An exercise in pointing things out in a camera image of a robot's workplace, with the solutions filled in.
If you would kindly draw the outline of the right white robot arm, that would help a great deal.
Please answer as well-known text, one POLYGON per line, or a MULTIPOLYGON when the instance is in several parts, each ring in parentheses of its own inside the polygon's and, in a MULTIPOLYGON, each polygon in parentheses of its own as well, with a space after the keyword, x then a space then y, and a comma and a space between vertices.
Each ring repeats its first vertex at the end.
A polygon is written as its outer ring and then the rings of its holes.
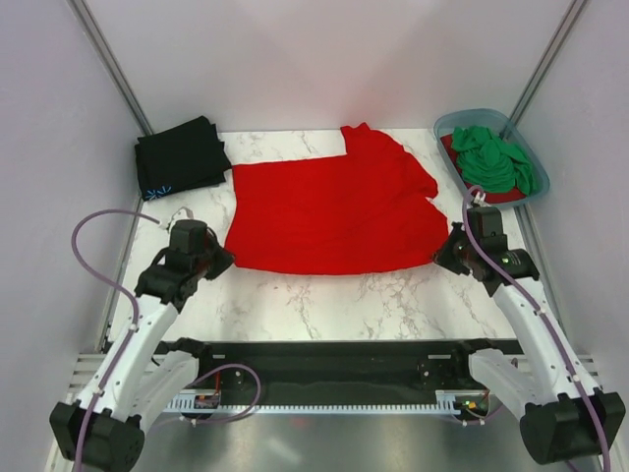
POLYGON ((453 273, 472 275, 509 321, 528 361, 524 374, 497 348, 486 346, 450 362, 457 384, 480 383, 518 420, 523 444, 538 464, 597 456, 611 468, 610 450, 626 407, 587 370, 545 298, 528 252, 511 250, 500 211, 464 206, 433 260, 453 273))

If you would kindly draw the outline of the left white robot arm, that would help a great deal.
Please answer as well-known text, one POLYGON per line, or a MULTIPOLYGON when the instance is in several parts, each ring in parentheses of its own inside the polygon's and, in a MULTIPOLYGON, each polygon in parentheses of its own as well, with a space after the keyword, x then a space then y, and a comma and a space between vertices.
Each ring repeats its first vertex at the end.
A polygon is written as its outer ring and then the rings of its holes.
POLYGON ((132 315, 99 368, 72 403, 59 402, 50 414, 60 452, 77 470, 132 470, 166 404, 187 384, 212 382, 214 361, 195 352, 173 350, 154 372, 145 370, 200 281, 233 262, 206 223, 182 219, 171 227, 168 245, 139 275, 132 315))

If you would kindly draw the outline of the blue plastic basin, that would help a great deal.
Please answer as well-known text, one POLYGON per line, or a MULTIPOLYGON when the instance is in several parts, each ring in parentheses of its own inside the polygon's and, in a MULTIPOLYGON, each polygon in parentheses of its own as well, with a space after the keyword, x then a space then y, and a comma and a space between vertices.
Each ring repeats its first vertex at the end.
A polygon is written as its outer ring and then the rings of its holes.
POLYGON ((504 114, 497 110, 490 108, 476 108, 448 113, 438 118, 433 125, 433 133, 436 139, 438 150, 446 164, 446 167, 448 168, 448 171, 453 176, 456 186, 463 194, 467 193, 468 190, 475 185, 471 185, 469 189, 465 188, 463 183, 459 180, 454 165, 451 163, 446 154, 445 148, 438 141, 438 139, 448 134, 452 135, 454 129, 457 127, 468 128, 471 126, 490 128, 495 133, 497 133, 505 142, 515 143, 519 145, 531 159, 534 166, 534 175, 537 177, 539 182, 539 189, 535 193, 532 193, 529 196, 525 196, 524 199, 517 202, 512 202, 508 204, 497 204, 495 206, 500 208, 519 207, 544 196, 548 192, 549 178, 547 176, 547 173, 544 170, 540 160, 532 151, 531 147, 523 138, 523 136, 519 133, 517 128, 512 125, 512 123, 504 114))

